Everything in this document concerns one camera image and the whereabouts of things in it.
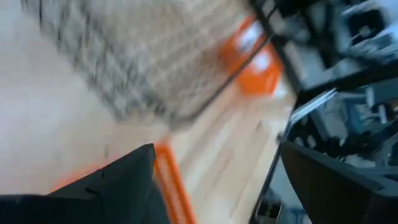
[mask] hardwood floor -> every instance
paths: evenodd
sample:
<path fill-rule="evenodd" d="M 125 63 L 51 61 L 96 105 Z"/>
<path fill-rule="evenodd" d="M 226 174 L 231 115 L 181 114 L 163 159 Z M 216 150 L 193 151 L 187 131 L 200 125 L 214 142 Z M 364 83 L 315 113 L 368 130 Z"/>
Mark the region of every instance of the hardwood floor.
<path fill-rule="evenodd" d="M 0 194 L 49 193 L 71 172 L 169 134 L 198 223 L 247 223 L 294 104 L 286 86 L 263 100 L 232 86 L 178 132 L 117 123 L 18 1 L 1 1 L 0 19 Z"/>

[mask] wooden floor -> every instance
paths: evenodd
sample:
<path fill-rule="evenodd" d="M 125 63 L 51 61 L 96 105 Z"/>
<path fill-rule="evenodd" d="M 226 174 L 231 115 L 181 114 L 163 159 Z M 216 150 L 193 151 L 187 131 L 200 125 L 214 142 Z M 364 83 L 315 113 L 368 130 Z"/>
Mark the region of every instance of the wooden floor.
<path fill-rule="evenodd" d="M 49 193 L 62 177 L 169 133 L 116 123 L 18 1 L 0 2 L 0 21 L 0 194 Z M 281 89 L 254 101 L 232 86 L 192 127 L 171 133 L 199 223 L 247 223 L 294 104 Z"/>

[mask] metal frame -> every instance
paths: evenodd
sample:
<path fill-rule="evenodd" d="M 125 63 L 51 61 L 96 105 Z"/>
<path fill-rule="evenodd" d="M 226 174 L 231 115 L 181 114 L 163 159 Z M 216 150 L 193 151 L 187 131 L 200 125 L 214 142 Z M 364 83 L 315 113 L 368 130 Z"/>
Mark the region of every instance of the metal frame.
<path fill-rule="evenodd" d="M 305 89 L 303 83 L 300 81 L 297 73 L 295 72 L 290 60 L 287 58 L 286 53 L 284 52 L 283 48 L 286 44 L 280 38 L 275 38 L 275 32 L 273 31 L 270 22 L 269 22 L 269 15 L 265 15 L 262 7 L 264 6 L 267 0 L 249 0 L 250 6 L 253 9 L 257 19 L 260 21 L 264 32 L 271 37 L 271 42 L 276 49 L 281 61 L 285 66 L 285 75 L 288 78 L 293 91 L 297 94 L 297 101 L 295 104 L 295 109 L 301 105 L 305 105 L 316 96 L 322 94 L 323 92 L 330 91 L 335 89 L 337 92 L 339 91 L 347 91 L 352 90 L 361 86 L 370 85 L 372 83 L 381 82 L 383 80 L 389 80 L 392 78 L 398 77 L 398 60 L 390 62 L 385 65 L 374 65 L 372 67 L 365 68 L 360 72 L 356 72 L 352 75 L 349 75 L 344 78 L 339 78 L 337 80 L 333 80 L 332 82 L 323 83 L 321 85 Z M 312 125 L 312 128 L 317 128 L 320 132 L 320 136 L 323 137 L 325 128 L 319 124 L 319 122 L 314 119 L 315 114 L 310 114 L 308 116 L 308 120 Z M 287 140 L 287 136 L 292 129 L 292 124 L 289 122 L 286 130 L 284 131 L 283 135 L 279 138 L 280 142 L 284 141 L 291 141 L 291 139 Z M 258 223 L 256 220 L 257 216 L 257 209 L 260 206 L 262 196 L 268 191 L 270 186 L 272 176 L 274 175 L 276 164 L 280 158 L 281 147 L 278 147 L 278 150 L 274 156 L 272 161 L 271 167 L 269 169 L 269 173 L 266 177 L 264 185 L 262 186 L 261 193 L 259 194 L 259 198 L 254 206 L 254 210 L 252 211 L 252 215 L 250 217 L 249 223 L 255 224 Z"/>

